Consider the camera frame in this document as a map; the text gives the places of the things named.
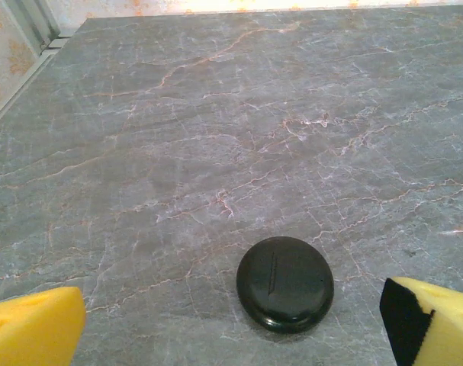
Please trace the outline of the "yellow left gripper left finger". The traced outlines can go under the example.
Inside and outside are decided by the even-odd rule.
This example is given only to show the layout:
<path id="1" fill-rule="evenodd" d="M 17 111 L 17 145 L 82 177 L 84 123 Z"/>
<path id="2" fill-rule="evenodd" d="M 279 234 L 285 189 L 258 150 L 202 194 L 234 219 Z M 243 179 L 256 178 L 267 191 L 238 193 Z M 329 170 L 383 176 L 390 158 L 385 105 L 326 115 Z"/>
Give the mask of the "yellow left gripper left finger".
<path id="1" fill-rule="evenodd" d="M 0 366 L 70 366 L 85 325 L 77 287 L 0 302 Z"/>

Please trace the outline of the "black round earbud charging case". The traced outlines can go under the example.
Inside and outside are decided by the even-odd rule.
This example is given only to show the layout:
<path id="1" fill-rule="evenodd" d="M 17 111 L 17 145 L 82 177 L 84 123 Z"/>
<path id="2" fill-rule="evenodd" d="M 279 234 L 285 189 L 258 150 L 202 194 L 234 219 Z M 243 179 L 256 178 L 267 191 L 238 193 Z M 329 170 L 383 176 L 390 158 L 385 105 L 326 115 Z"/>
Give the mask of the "black round earbud charging case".
<path id="1" fill-rule="evenodd" d="M 326 259 L 307 242 L 275 236 L 253 245 L 236 272 L 243 309 L 265 329 L 295 334 L 322 321 L 334 297 Z"/>

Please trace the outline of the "aluminium frame upright post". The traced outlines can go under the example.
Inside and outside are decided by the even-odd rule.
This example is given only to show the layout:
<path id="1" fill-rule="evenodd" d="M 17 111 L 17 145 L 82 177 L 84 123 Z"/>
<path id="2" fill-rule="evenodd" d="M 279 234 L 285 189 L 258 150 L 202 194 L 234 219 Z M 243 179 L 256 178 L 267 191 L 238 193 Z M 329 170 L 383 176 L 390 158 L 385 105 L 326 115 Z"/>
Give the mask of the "aluminium frame upright post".
<path id="1" fill-rule="evenodd" d="M 3 0 L 31 49 L 42 53 L 60 34 L 47 0 Z"/>

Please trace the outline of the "aluminium frame side rail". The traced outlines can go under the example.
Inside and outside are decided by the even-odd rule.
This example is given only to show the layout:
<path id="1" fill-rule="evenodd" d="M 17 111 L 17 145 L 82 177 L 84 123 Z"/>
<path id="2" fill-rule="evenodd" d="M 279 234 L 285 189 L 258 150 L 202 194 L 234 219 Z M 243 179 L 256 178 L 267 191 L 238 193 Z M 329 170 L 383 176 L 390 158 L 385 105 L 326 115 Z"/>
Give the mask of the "aluminium frame side rail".
<path id="1" fill-rule="evenodd" d="M 0 104 L 0 120 L 8 111 L 8 109 L 14 104 L 21 93 L 32 83 L 33 80 L 38 76 L 40 71 L 46 67 L 53 59 L 53 57 L 65 46 L 70 39 L 70 36 L 58 37 L 53 40 L 48 47 L 41 53 L 37 61 L 26 71 L 21 77 L 19 82 L 11 89 L 7 94 L 6 98 Z"/>

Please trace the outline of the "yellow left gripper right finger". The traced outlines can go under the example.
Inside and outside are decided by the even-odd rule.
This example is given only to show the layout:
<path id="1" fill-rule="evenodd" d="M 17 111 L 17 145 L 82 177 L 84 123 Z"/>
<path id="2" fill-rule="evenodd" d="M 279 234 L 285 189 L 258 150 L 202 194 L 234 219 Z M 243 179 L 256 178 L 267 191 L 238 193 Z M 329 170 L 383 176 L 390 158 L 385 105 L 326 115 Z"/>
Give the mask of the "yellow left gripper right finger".
<path id="1" fill-rule="evenodd" d="M 463 293 L 388 278 L 381 317 L 397 366 L 463 366 Z"/>

